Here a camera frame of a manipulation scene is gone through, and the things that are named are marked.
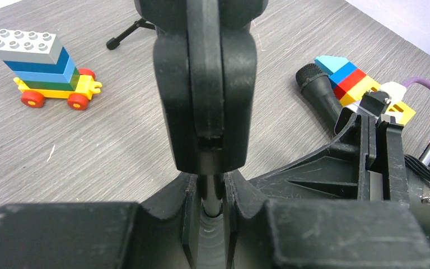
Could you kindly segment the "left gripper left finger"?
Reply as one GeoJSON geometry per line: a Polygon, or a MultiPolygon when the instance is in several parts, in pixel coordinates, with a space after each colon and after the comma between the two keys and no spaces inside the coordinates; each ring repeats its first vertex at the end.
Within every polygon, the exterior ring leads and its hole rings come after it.
{"type": "Polygon", "coordinates": [[[199,196],[181,173],[142,203],[0,207],[0,268],[194,268],[199,196]]]}

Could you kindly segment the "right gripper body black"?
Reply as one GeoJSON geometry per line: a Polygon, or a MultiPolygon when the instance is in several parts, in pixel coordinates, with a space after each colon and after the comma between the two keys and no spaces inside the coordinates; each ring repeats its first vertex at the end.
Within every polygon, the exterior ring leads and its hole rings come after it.
{"type": "Polygon", "coordinates": [[[270,198],[408,205],[401,124],[353,114],[331,143],[249,182],[270,198]]]}

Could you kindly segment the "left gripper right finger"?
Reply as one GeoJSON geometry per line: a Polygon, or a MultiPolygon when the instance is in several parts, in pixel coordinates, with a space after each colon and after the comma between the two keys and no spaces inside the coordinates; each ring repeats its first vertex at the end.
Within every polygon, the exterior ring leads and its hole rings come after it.
{"type": "Polygon", "coordinates": [[[225,177],[227,268],[430,268],[430,246],[395,202],[268,198],[225,177]]]}

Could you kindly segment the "black handheld microphone front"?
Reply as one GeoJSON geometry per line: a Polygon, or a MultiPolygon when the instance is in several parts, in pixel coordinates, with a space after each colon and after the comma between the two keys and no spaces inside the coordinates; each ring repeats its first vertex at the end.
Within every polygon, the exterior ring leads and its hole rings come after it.
{"type": "Polygon", "coordinates": [[[301,95],[334,129],[343,107],[333,92],[328,74],[309,63],[297,71],[295,78],[301,95]]]}

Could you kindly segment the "black microphone stand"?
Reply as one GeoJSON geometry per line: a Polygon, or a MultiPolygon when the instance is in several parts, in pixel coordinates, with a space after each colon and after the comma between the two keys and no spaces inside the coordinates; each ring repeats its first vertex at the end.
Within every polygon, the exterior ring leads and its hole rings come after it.
{"type": "Polygon", "coordinates": [[[267,1],[135,1],[158,37],[153,65],[179,176],[142,203],[128,263],[196,268],[200,226],[230,224],[257,69],[250,24],[267,1]]]}

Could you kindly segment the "black tripod stand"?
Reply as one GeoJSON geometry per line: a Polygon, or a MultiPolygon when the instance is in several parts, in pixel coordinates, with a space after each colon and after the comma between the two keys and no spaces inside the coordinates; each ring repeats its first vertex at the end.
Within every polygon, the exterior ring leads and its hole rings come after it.
{"type": "Polygon", "coordinates": [[[113,37],[106,42],[106,48],[108,50],[116,49],[120,43],[127,38],[130,34],[135,32],[138,28],[145,28],[149,30],[155,30],[155,25],[148,22],[147,20],[140,18],[139,20],[132,23],[126,30],[124,30],[117,37],[113,37]]]}

